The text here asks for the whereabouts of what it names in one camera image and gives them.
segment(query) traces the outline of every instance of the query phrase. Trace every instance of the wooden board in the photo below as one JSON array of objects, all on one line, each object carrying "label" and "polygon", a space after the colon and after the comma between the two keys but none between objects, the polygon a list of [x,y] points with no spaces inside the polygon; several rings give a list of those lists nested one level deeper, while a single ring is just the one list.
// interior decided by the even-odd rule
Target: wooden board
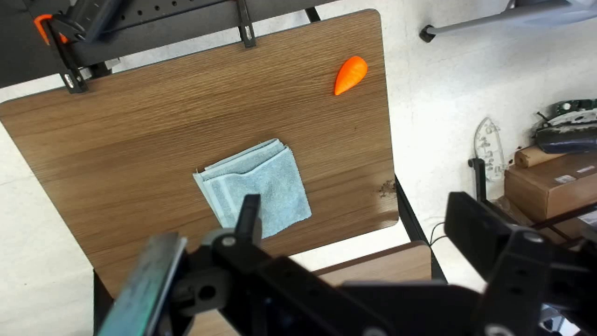
[{"label": "wooden board", "polygon": [[[429,283],[431,281],[431,251],[425,243],[412,243],[371,255],[360,260],[339,264],[317,273],[330,286],[343,283]],[[233,336],[235,329],[213,311],[194,318],[190,336],[218,335]]]},{"label": "wooden board", "polygon": [[[332,98],[339,64],[366,81]],[[0,105],[26,158],[108,292],[151,236],[190,249],[218,230],[192,180],[228,156],[280,139],[297,158],[313,217],[267,240],[293,255],[394,225],[394,169],[379,14],[310,25]]]}]

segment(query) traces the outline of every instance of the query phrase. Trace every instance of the cardboard box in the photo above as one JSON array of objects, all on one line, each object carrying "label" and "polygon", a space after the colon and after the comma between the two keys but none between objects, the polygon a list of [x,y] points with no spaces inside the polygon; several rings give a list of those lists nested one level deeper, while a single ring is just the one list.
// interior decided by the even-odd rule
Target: cardboard box
[{"label": "cardboard box", "polygon": [[597,156],[511,167],[505,173],[505,199],[535,223],[597,204]]},{"label": "cardboard box", "polygon": [[[507,214],[515,225],[520,227],[533,227],[533,223],[507,199],[500,199],[494,202],[504,214]],[[576,242],[582,240],[582,232],[588,227],[597,229],[597,212],[589,212],[582,217],[575,217],[569,221],[561,221],[550,229],[541,229],[539,234],[552,242],[554,245],[575,245]]]}]

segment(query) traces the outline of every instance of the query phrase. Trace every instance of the screw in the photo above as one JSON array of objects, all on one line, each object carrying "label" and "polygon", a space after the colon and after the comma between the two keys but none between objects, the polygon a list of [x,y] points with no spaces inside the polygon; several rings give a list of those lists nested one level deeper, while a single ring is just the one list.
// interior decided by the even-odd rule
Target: screw
[{"label": "screw", "polygon": [[386,336],[386,333],[377,327],[369,327],[362,333],[362,336]]},{"label": "screw", "polygon": [[515,335],[504,326],[485,326],[485,336],[515,336]]},{"label": "screw", "polygon": [[222,240],[222,245],[224,245],[224,247],[235,247],[235,245],[237,245],[237,240],[235,240],[235,238],[224,238],[224,240]]},{"label": "screw", "polygon": [[530,243],[535,243],[535,245],[541,245],[543,243],[543,238],[533,234],[533,232],[524,232],[522,238]]}]

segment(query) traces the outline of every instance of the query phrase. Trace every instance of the orange object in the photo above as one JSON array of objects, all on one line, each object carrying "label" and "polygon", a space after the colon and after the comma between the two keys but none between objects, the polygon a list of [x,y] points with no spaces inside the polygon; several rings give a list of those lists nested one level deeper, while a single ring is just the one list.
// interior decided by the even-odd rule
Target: orange object
[{"label": "orange object", "polygon": [[338,72],[334,96],[341,96],[354,89],[367,75],[367,62],[362,57],[351,57],[345,61]]},{"label": "orange object", "polygon": [[[50,38],[48,38],[48,33],[45,31],[43,23],[52,21],[52,19],[54,19],[54,16],[50,16],[50,14],[43,14],[43,16],[37,16],[37,18],[33,19],[33,27],[35,27],[35,31],[37,31],[37,36],[43,40],[43,44],[45,44],[47,47],[50,47]],[[67,36],[63,36],[63,34],[58,34],[58,36],[60,36],[60,44],[61,44],[61,46],[69,44],[69,38],[67,38]]]}]

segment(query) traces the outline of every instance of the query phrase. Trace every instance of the folded towel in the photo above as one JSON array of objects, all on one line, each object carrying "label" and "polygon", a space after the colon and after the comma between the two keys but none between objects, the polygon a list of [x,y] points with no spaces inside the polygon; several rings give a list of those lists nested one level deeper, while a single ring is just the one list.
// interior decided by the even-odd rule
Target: folded towel
[{"label": "folded towel", "polygon": [[192,178],[224,229],[235,229],[246,195],[261,195],[261,238],[311,217],[295,156],[276,139]]}]

